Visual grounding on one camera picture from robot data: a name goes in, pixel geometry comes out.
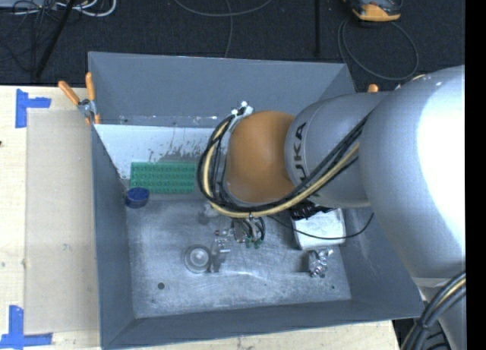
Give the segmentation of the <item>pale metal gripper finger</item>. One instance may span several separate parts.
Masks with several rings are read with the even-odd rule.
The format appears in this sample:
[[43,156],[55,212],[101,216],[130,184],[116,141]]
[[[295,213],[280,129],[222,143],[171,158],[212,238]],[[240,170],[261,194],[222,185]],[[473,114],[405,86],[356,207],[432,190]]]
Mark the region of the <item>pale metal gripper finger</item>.
[[231,252],[226,238],[216,238],[210,247],[210,272],[218,273]]
[[199,212],[199,223],[212,229],[216,236],[228,235],[232,226],[232,220],[228,216],[216,211],[208,203],[205,203]]

